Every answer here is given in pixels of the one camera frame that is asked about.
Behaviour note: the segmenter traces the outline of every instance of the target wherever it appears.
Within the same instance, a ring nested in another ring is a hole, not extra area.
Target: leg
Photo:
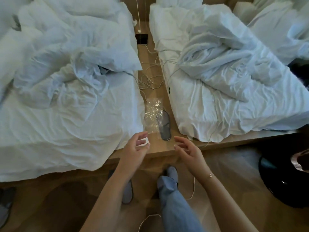
[[[157,184],[165,232],[204,232],[195,213],[178,191],[177,182],[169,176],[161,176]]]

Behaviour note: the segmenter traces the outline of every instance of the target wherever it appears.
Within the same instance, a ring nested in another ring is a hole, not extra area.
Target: crumpled duvet
[[[178,61],[190,77],[248,102],[253,80],[273,86],[286,73],[287,68],[231,12],[194,11],[199,15],[194,19],[200,21],[187,26],[189,41]]]
[[[94,8],[91,1],[81,5],[75,0],[35,0],[20,10],[22,28],[37,32],[14,75],[22,103],[38,109],[56,105],[79,126],[104,96],[110,71],[141,70],[130,37],[112,20],[119,3],[103,3],[99,18],[85,15]]]

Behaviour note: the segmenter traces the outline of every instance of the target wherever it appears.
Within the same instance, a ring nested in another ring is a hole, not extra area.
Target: foot
[[[177,173],[177,169],[173,166],[169,166],[166,169],[166,175],[170,178],[172,178],[175,182],[177,182],[178,185],[178,173]]]
[[[108,179],[113,175],[115,170],[110,170],[108,174]],[[124,191],[123,191],[123,196],[122,196],[122,203],[123,204],[129,204],[131,203],[133,199],[133,188],[132,188],[132,181],[130,180],[128,184],[126,185]]]

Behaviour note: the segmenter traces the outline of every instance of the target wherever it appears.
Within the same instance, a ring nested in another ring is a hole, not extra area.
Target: person's right hand
[[[195,178],[201,183],[209,177],[211,171],[207,166],[201,150],[190,140],[175,136],[175,141],[180,144],[174,146],[176,153]]]

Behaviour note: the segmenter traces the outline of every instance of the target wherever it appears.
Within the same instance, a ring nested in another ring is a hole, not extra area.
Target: bed
[[[222,6],[201,8],[230,11]],[[188,21],[185,17],[190,11],[179,6],[152,4],[150,7],[150,31],[180,133],[202,142],[220,142],[231,134],[263,129],[294,130],[308,124],[309,92],[293,74],[278,85],[275,93],[269,92],[270,98],[261,95],[256,97],[259,100],[243,103],[219,98],[215,89],[180,70],[177,61],[188,42],[188,34],[180,26]]]
[[[113,21],[128,35],[137,54],[132,15],[124,3],[114,5],[118,12]],[[1,67],[4,61],[14,64],[22,60],[17,58],[35,37],[31,28],[9,30],[0,41]],[[114,150],[143,131],[145,107],[134,76],[137,71],[106,74],[108,88],[78,125],[64,118],[57,105],[34,109],[23,104],[14,89],[6,91],[0,106],[0,182],[101,167]]]

